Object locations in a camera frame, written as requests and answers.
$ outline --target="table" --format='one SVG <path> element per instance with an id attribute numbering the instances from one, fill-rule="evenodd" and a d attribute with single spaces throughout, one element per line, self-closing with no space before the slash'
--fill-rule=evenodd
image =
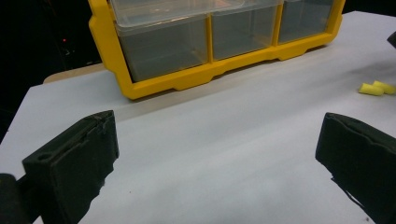
<path id="1" fill-rule="evenodd" d="M 396 84 L 394 31 L 396 18 L 348 13 L 327 47 L 138 101 L 108 71 L 33 87 L 0 171 L 20 178 L 23 158 L 113 109 L 120 158 L 81 223 L 367 223 L 315 150 L 326 112 L 396 136 L 396 96 L 357 93 L 362 82 Z"/>

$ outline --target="plastic storage bin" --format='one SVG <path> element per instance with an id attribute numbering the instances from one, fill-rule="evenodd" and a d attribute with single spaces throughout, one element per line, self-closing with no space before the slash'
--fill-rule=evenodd
<path id="1" fill-rule="evenodd" d="M 333 0 L 285 0 L 279 43 L 326 31 Z"/>
<path id="2" fill-rule="evenodd" d="M 207 63 L 206 15 L 132 28 L 117 27 L 133 81 Z"/>
<path id="3" fill-rule="evenodd" d="M 138 99 L 330 43 L 346 0 L 88 1 L 105 67 Z"/>
<path id="4" fill-rule="evenodd" d="M 272 44 L 278 1 L 212 14 L 214 60 L 265 49 Z"/>

